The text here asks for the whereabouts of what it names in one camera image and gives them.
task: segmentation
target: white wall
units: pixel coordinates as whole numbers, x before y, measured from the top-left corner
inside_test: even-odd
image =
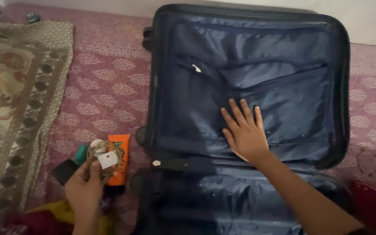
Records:
[[[160,6],[170,3],[226,5],[227,3],[301,8],[331,15],[345,25],[351,42],[376,45],[376,0],[0,0],[1,5],[29,3],[78,10],[153,17]]]

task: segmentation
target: open suitcase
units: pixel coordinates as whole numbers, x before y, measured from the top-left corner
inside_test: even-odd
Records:
[[[219,109],[245,98],[261,108],[270,150],[346,210],[345,186],[316,173],[349,142],[350,47],[319,14],[165,5],[144,46],[152,51],[147,126],[151,168],[131,181],[133,234],[303,234],[269,181],[228,147]]]

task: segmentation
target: suitcase wheel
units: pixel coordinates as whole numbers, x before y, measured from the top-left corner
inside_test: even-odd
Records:
[[[136,142],[140,145],[140,146],[144,146],[144,141],[146,139],[146,126],[142,126],[140,127],[137,131],[136,131]]]
[[[153,27],[145,27],[143,29],[143,37],[149,38],[152,35]]]
[[[153,38],[144,38],[142,42],[143,48],[152,52],[153,50]]]

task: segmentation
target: yellow cloth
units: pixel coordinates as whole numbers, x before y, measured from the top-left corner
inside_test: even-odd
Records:
[[[58,202],[49,203],[44,206],[34,208],[29,212],[37,212],[49,210],[59,221],[69,224],[75,224],[75,212],[69,206],[66,200],[60,200]],[[106,215],[98,217],[98,235],[110,235],[113,234],[112,221]]]

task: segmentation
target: pink bedsheet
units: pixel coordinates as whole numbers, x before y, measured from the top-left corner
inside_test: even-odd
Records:
[[[50,171],[72,157],[81,142],[108,134],[131,133],[145,124],[148,109],[150,54],[141,46],[142,30],[151,19],[62,8],[14,4],[3,9],[3,20],[25,23],[35,13],[42,20],[74,24],[74,60],[60,113],[38,182],[27,207],[64,197]],[[376,183],[376,46],[351,46],[351,144],[346,158],[325,171],[340,180]],[[131,140],[128,177],[149,160]],[[137,202],[129,190],[116,200],[118,234],[129,234]]]

